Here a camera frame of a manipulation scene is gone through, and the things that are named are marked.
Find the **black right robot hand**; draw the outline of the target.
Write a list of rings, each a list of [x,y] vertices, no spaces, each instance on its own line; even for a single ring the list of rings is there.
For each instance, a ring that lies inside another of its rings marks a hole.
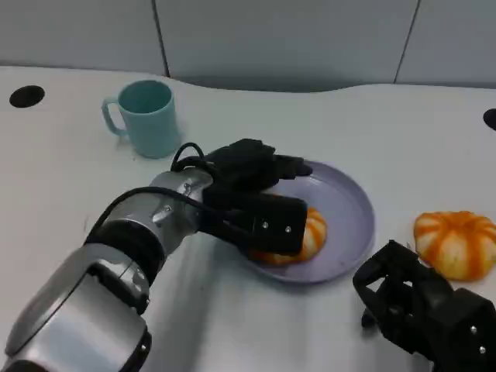
[[[365,306],[360,322],[366,334],[380,331],[404,351],[435,361],[421,317],[437,295],[453,291],[446,280],[409,248],[390,240],[358,268],[352,282]]]

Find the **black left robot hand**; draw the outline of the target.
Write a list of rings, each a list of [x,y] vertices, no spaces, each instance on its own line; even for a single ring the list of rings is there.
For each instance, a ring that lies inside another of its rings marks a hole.
[[[301,157],[276,153],[276,149],[258,139],[242,139],[205,155],[221,184],[242,192],[261,192],[280,180],[294,180],[312,174]]]

